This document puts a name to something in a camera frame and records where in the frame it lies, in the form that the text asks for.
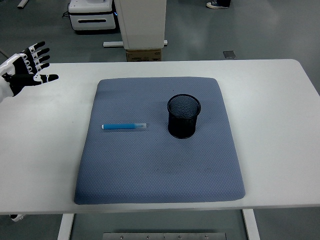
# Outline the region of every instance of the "gray mat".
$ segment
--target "gray mat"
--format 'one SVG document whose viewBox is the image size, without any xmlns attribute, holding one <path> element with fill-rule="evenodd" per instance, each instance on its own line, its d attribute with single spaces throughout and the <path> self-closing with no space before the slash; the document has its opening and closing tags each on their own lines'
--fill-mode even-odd
<svg viewBox="0 0 320 240">
<path fill-rule="evenodd" d="M 167 102 L 176 94 L 190 94 L 201 103 L 195 134 L 187 139 L 177 139 L 167 129 Z M 147 123 L 147 128 L 101 128 L 118 123 Z M 76 204 L 216 202 L 244 195 L 215 79 L 100 81 L 78 172 Z"/>
</svg>

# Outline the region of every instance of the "white table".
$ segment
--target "white table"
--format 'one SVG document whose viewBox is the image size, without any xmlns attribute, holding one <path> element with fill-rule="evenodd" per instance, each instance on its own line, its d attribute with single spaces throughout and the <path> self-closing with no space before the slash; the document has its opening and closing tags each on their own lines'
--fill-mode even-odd
<svg viewBox="0 0 320 240">
<path fill-rule="evenodd" d="M 53 63 L 42 72 L 59 79 L 25 87 L 0 104 L 0 214 L 320 206 L 320 97 L 295 60 Z M 78 167 L 98 82 L 180 76 L 218 81 L 245 197 L 76 205 Z"/>
</svg>

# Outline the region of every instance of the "white machine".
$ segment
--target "white machine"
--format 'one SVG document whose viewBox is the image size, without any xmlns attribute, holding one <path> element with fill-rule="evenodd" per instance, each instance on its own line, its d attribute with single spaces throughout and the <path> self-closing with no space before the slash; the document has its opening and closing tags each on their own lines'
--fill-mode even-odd
<svg viewBox="0 0 320 240">
<path fill-rule="evenodd" d="M 167 0 L 114 0 L 114 4 L 124 49 L 164 47 Z"/>
<path fill-rule="evenodd" d="M 68 12 L 75 31 L 116 28 L 113 0 L 71 0 Z"/>
</svg>

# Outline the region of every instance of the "black mesh cup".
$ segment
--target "black mesh cup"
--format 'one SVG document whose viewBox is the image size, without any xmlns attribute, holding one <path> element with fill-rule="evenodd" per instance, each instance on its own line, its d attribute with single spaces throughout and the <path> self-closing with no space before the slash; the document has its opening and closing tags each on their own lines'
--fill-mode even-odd
<svg viewBox="0 0 320 240">
<path fill-rule="evenodd" d="M 201 111 L 200 102 L 191 95 L 178 94 L 167 104 L 169 112 L 169 133 L 178 139 L 190 138 L 196 131 L 197 117 Z"/>
</svg>

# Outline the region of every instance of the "table leg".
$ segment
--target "table leg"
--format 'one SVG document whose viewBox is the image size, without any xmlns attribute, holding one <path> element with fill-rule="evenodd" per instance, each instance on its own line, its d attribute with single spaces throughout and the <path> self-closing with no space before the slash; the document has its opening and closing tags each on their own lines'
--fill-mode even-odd
<svg viewBox="0 0 320 240">
<path fill-rule="evenodd" d="M 257 222 L 253 209 L 242 209 L 248 240 L 260 240 Z"/>
<path fill-rule="evenodd" d="M 74 216 L 75 215 L 73 213 L 63 214 L 57 240 L 70 239 L 72 224 L 74 222 Z"/>
</svg>

